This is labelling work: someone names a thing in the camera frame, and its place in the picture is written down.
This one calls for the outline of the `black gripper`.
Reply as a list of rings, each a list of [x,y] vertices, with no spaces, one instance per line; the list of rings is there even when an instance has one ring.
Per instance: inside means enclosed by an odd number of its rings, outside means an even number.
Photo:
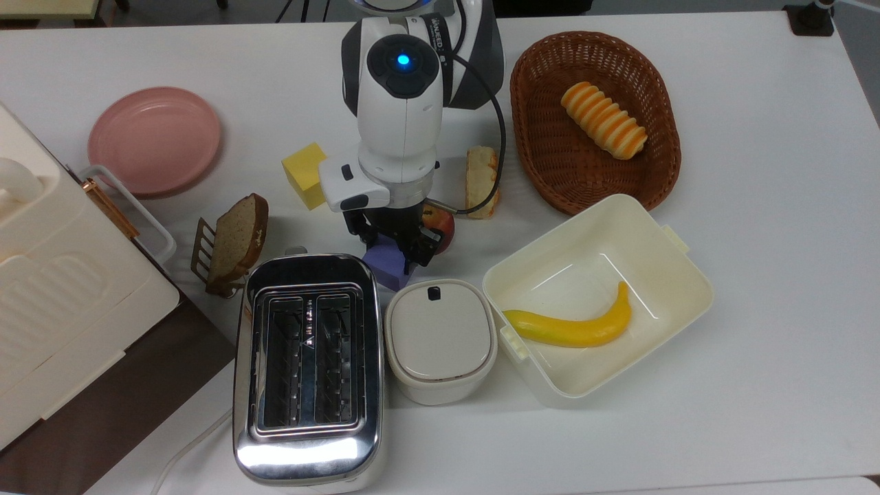
[[[428,229],[422,222],[425,203],[402,209],[389,207],[369,208],[367,195],[342,201],[343,216],[349,232],[357,236],[366,248],[372,248],[382,234],[390,239],[401,239],[404,254],[404,273],[412,275],[415,266],[427,266],[444,242],[444,233]]]

